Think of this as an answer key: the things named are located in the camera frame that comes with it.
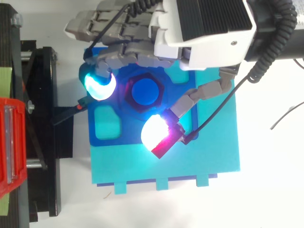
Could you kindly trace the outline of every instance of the cyan plastic plate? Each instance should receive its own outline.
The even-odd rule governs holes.
[[[175,83],[188,80],[188,74],[176,65],[166,70],[166,73]],[[195,72],[196,84],[202,85],[216,80],[218,75],[218,68]],[[214,112],[226,96],[198,103],[199,125]],[[97,123],[94,122],[96,136],[99,139],[115,138],[119,135],[120,120],[111,115],[113,110],[105,112],[105,109],[89,109],[89,112],[94,111],[99,119]],[[191,113],[186,114],[180,122],[189,132],[193,123]],[[101,186],[114,183],[116,194],[126,193],[127,183],[145,180],[155,180],[157,190],[167,189],[169,180],[183,177],[196,177],[198,187],[208,186],[209,174],[240,170],[237,136],[236,102],[235,97],[232,97],[214,120],[199,133],[197,140],[187,146],[180,142],[175,144],[161,159],[146,150],[142,144],[91,146],[92,182]]]

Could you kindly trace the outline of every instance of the white background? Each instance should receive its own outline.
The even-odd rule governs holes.
[[[58,103],[76,105],[86,94],[78,69],[88,44],[69,39],[63,29],[99,0],[3,2],[23,15],[21,39],[58,52]],[[236,82],[251,67],[243,63]],[[77,115],[74,158],[60,161],[62,211],[57,218],[40,213],[31,228],[303,228],[304,107],[269,130],[304,101],[303,86],[304,71],[292,60],[275,62],[259,84],[243,85],[237,92],[241,172],[219,174],[206,188],[193,180],[169,183],[170,190],[160,192],[155,183],[130,185],[120,196],[113,187],[97,188],[91,184],[87,113]]]

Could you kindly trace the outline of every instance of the white glowing fingertip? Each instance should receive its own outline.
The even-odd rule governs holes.
[[[110,83],[107,85],[101,85],[95,81],[90,74],[87,74],[85,76],[85,88],[95,100],[103,101],[113,94],[116,88],[116,79],[112,74]]]
[[[169,127],[166,121],[160,115],[153,115],[142,128],[142,143],[149,151],[152,151],[168,135]]]

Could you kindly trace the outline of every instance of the red container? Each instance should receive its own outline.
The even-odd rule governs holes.
[[[27,178],[25,104],[0,98],[0,198]]]

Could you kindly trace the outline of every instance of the blue round button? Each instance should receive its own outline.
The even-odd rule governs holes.
[[[160,90],[152,79],[137,81],[132,88],[132,97],[136,103],[144,106],[152,105],[158,98]]]

